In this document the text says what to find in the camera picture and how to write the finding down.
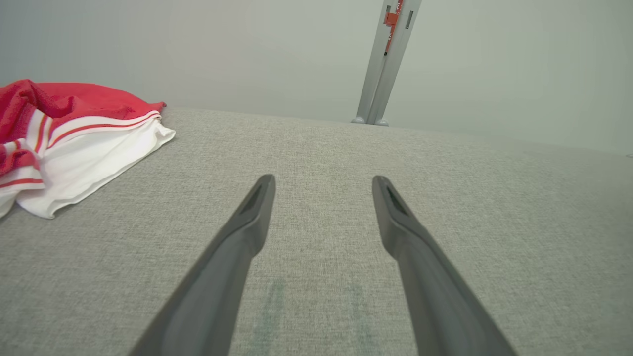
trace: gray wall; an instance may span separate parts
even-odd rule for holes
[[[2,0],[0,85],[350,121],[381,0]],[[633,153],[633,1],[428,0],[385,117]]]

